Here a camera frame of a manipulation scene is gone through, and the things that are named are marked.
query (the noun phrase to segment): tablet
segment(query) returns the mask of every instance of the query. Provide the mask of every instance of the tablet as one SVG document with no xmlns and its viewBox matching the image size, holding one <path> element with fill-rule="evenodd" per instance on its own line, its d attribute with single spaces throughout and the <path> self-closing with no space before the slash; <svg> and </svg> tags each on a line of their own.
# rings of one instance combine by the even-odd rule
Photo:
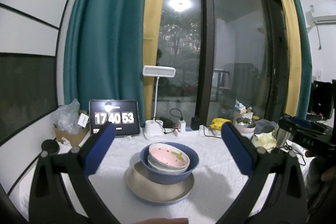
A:
<svg viewBox="0 0 336 224">
<path fill-rule="evenodd" d="M 138 103 L 136 101 L 90 100 L 89 115 L 91 134 L 97 133 L 106 121 L 115 125 L 116 136 L 140 134 Z"/>
</svg>

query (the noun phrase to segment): blue plate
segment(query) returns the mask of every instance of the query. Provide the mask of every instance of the blue plate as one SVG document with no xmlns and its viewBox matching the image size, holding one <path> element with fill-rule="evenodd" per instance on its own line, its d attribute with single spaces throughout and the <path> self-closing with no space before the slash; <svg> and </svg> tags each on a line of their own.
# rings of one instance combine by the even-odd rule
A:
<svg viewBox="0 0 336 224">
<path fill-rule="evenodd" d="M 184 181 L 164 185 L 148 178 L 142 162 L 136 163 L 127 173 L 127 185 L 141 200 L 153 205 L 172 205 L 188 197 L 194 186 L 194 176 L 190 174 Z"/>
<path fill-rule="evenodd" d="M 192 148 L 184 145 L 184 144 L 180 144 L 180 143 L 174 143 L 174 142 L 161 142 L 161 143 L 165 143 L 171 146 L 174 146 L 180 150 L 182 150 L 184 153 L 186 153 L 190 159 L 190 164 L 188 166 L 188 169 L 180 174 L 163 174 L 159 171 L 156 171 L 154 169 L 152 169 L 149 165 L 148 165 L 148 155 L 149 155 L 149 146 L 147 145 L 141 152 L 140 152 L 140 160 L 143 163 L 143 165 L 145 166 L 145 168 L 147 169 L 147 174 L 148 174 L 148 178 L 151 181 L 154 181 L 156 183 L 160 183 L 160 184 L 176 184 L 179 183 L 181 181 L 184 181 L 187 179 L 187 177 L 192 173 L 192 171 L 194 171 L 194 169 L 197 167 L 200 159 L 196 153 L 196 151 L 194 151 Z"/>
</svg>

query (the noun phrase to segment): blue gripper pad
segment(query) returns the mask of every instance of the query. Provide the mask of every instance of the blue gripper pad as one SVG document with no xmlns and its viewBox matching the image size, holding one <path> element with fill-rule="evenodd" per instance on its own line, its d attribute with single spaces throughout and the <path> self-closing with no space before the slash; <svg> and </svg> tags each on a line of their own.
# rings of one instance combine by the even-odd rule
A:
<svg viewBox="0 0 336 224">
<path fill-rule="evenodd" d="M 298 117 L 292 117 L 291 122 L 296 123 L 297 125 L 301 127 L 312 129 L 311 122 L 307 120 L 302 120 Z"/>
<path fill-rule="evenodd" d="M 95 140 L 92 147 L 84 158 L 83 171 L 86 176 L 93 175 L 103 160 L 107 150 L 116 136 L 116 127 L 113 123 L 108 122 L 106 126 L 99 130 L 97 135 L 91 136 L 87 141 Z"/>
<path fill-rule="evenodd" d="M 231 122 L 222 125 L 221 133 L 240 172 L 243 175 L 252 175 L 258 157 L 254 145 L 248 138 L 241 136 Z"/>
</svg>

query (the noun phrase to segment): finger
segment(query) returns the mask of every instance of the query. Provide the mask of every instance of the finger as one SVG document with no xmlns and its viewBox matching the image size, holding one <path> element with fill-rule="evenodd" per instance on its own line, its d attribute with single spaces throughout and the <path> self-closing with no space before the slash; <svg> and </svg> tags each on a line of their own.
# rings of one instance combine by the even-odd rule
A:
<svg viewBox="0 0 336 224">
<path fill-rule="evenodd" d="M 305 156 L 306 156 L 307 158 L 316 157 L 315 153 L 313 153 L 313 152 L 311 152 L 311 151 L 309 151 L 309 150 L 306 151 Z"/>
<path fill-rule="evenodd" d="M 332 168 L 328 169 L 326 172 L 323 173 L 321 180 L 322 181 L 329 181 L 336 177 L 336 165 Z"/>
</svg>

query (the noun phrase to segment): teal curtain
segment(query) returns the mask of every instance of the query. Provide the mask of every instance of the teal curtain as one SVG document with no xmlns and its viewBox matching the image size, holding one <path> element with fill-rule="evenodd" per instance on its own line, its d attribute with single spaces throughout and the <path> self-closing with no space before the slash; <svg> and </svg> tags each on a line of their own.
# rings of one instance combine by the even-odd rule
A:
<svg viewBox="0 0 336 224">
<path fill-rule="evenodd" d="M 145 0 L 75 0 L 66 38 L 64 100 L 136 100 L 144 124 L 142 81 Z"/>
<path fill-rule="evenodd" d="M 301 40 L 301 88 L 299 104 L 296 116 L 300 119 L 306 119 L 310 99 L 312 62 L 310 54 L 310 44 L 306 29 L 305 17 L 303 15 L 300 0 L 294 0 L 295 9 L 299 21 L 300 40 Z"/>
</svg>

